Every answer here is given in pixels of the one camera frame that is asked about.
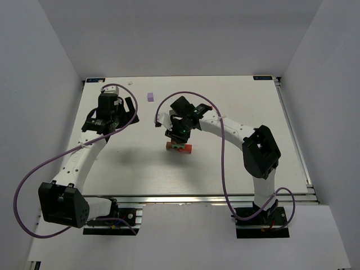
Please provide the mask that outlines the green notched block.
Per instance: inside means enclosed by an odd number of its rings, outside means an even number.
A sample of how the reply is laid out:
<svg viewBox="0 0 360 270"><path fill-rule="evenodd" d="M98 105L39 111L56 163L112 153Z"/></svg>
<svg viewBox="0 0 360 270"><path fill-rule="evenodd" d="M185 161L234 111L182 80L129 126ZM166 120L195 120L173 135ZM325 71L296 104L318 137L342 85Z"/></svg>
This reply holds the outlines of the green notched block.
<svg viewBox="0 0 360 270"><path fill-rule="evenodd" d="M177 149L178 151L179 151L179 150L183 150L183 149L185 149L185 144L182 144L182 145L172 144L172 148L173 148L173 149Z"/></svg>

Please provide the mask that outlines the red rectangular block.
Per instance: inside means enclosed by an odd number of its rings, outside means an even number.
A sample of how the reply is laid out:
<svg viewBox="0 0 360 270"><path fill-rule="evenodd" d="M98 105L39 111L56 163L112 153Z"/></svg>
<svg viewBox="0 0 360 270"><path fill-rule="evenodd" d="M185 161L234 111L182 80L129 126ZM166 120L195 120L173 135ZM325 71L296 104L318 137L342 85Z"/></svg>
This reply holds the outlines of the red rectangular block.
<svg viewBox="0 0 360 270"><path fill-rule="evenodd" d="M179 149L180 152L186 152L188 154L190 154L192 152L192 145L190 144L185 144L183 147L181 147Z"/></svg>

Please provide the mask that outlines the purple cube block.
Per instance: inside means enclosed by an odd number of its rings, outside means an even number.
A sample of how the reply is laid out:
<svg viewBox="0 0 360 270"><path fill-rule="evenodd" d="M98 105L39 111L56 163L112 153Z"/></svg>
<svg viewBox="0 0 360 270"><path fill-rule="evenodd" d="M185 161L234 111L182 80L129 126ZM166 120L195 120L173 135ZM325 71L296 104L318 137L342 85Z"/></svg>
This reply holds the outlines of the purple cube block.
<svg viewBox="0 0 360 270"><path fill-rule="evenodd" d="M154 102L154 94L152 92L147 94L147 101Z"/></svg>

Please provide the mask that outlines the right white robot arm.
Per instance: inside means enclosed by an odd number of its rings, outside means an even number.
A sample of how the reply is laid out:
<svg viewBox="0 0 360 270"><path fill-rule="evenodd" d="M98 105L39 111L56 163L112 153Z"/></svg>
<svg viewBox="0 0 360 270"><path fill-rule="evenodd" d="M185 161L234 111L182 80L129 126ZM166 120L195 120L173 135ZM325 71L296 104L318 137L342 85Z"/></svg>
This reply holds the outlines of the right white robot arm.
<svg viewBox="0 0 360 270"><path fill-rule="evenodd" d="M275 194L275 174L280 150L271 130L265 125L247 127L221 116L214 105L194 106L184 96L170 105L172 111L156 112L155 125L166 128L165 135L178 147L184 146L193 129L217 135L238 147L243 156L244 167L253 177L253 207L268 215L278 205Z"/></svg>

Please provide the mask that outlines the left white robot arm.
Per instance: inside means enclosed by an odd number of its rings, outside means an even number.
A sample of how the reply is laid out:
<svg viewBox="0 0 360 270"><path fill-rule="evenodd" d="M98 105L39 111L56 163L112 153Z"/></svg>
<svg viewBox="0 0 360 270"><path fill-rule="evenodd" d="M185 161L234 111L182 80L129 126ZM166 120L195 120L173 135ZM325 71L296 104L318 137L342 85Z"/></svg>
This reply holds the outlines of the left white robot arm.
<svg viewBox="0 0 360 270"><path fill-rule="evenodd" d="M116 218L115 199L82 195L87 175L101 150L110 139L110 133L126 124L139 121L130 97L116 93L102 93L98 106L91 110L82 126L78 150L72 152L60 172L50 183L43 182L39 201L46 222L81 228L95 218Z"/></svg>

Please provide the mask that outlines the left blue label sticker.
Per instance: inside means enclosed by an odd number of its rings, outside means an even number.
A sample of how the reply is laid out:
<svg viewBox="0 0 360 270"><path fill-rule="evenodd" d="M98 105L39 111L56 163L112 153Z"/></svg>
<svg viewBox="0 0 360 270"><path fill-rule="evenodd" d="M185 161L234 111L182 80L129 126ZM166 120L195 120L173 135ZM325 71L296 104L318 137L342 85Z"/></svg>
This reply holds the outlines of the left blue label sticker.
<svg viewBox="0 0 360 270"><path fill-rule="evenodd" d="M86 83L103 83L105 78L87 78Z"/></svg>

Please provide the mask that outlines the blue label sticker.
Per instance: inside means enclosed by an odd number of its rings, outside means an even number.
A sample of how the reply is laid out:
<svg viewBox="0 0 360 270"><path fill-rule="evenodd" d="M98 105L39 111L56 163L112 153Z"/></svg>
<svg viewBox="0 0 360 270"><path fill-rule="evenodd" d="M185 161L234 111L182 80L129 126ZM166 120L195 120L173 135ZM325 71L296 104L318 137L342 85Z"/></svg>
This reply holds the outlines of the blue label sticker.
<svg viewBox="0 0 360 270"><path fill-rule="evenodd" d="M87 78L86 83L103 83L105 78Z"/></svg>
<svg viewBox="0 0 360 270"><path fill-rule="evenodd" d="M254 75L254 80L273 80L272 76L269 75Z"/></svg>

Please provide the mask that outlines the right blue label sticker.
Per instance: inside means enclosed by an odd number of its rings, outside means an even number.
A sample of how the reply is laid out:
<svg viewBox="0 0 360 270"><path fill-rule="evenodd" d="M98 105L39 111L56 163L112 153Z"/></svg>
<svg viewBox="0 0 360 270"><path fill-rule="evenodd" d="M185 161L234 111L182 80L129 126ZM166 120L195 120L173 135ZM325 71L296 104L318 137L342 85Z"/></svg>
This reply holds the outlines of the right blue label sticker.
<svg viewBox="0 0 360 270"><path fill-rule="evenodd" d="M254 75L254 80L273 80L272 76L269 75Z"/></svg>

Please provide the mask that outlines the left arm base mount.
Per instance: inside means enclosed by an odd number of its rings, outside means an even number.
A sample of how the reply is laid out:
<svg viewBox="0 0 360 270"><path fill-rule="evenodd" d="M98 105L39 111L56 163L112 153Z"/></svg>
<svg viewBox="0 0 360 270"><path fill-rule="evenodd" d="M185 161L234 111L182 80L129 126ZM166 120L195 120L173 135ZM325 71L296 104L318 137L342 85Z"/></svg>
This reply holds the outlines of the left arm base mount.
<svg viewBox="0 0 360 270"><path fill-rule="evenodd" d="M83 227L83 235L135 236L140 230L142 209L119 208L114 217L108 215L89 220Z"/></svg>

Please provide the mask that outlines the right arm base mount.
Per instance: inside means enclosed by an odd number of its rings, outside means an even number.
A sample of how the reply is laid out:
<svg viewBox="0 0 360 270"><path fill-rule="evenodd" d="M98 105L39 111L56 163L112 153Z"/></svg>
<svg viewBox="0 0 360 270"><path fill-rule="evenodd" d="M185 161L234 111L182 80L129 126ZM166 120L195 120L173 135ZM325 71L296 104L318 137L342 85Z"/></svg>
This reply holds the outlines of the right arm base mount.
<svg viewBox="0 0 360 270"><path fill-rule="evenodd" d="M235 219L236 237L238 239L286 239L290 237L289 229L284 227L287 216L284 207L278 207L268 219L258 215L247 221Z"/></svg>

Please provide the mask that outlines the aluminium table frame rail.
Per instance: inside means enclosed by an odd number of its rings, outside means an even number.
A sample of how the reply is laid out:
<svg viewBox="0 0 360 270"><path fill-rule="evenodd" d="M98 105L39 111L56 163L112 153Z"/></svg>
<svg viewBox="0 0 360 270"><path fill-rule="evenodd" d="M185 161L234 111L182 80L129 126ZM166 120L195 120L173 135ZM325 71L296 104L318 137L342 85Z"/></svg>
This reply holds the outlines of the aluminium table frame rail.
<svg viewBox="0 0 360 270"><path fill-rule="evenodd" d="M288 128L289 128L289 132L290 132L290 135L291 135L294 147L295 147L295 152L296 152L296 155L298 157L301 170L302 170L303 175L305 177L305 182L306 182L306 185L307 185L308 193L310 195L314 195L315 198L316 198L316 202L319 202L318 198L317 198L317 195L316 195L316 191L314 189L314 185L313 185L311 177L309 175L309 171L308 171L306 162L304 160L304 156L303 156L301 147L299 145L298 138L297 138L297 136L295 134L295 131L294 131L293 123L292 123L292 121L290 119L289 110L287 109L286 104L284 102L284 98L282 96L281 77L274 77L273 81L274 81L274 85L276 87L276 91L277 91L277 94L278 94L278 97L279 97L279 101L280 101L281 106L282 106L283 114L285 116L285 119L286 119L286 122L287 122L287 125L288 125Z"/></svg>

